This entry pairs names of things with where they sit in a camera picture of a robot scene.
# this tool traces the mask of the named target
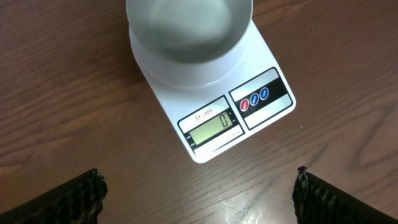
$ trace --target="digital display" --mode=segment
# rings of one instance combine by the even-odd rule
[[[224,112],[220,115],[207,121],[205,124],[201,125],[199,128],[194,129],[190,132],[190,135],[196,145],[206,141],[207,139],[213,137],[214,135],[222,132],[223,130],[232,126],[231,118],[229,118],[228,113]]]

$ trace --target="brown wooden surface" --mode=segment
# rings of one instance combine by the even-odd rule
[[[296,168],[398,218],[398,1],[256,0],[296,110],[206,164],[129,46],[125,2],[0,2],[0,213],[96,167],[100,223],[295,223]]]

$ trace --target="kitchen scale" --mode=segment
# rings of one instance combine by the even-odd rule
[[[197,163],[209,161],[295,108],[292,90],[253,21],[233,50],[202,64],[157,57],[129,32],[138,65]]]

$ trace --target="blue button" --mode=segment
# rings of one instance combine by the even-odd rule
[[[252,106],[256,106],[259,103],[259,95],[257,93],[253,93],[250,96],[250,104]]]
[[[267,87],[264,87],[260,91],[260,99],[261,100],[266,100],[269,96],[269,90]]]

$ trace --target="wood grain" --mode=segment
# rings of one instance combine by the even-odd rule
[[[129,47],[125,2],[0,2],[0,213],[96,167],[101,223],[296,223],[301,165],[398,218],[398,1],[256,0],[296,110],[206,164]]]

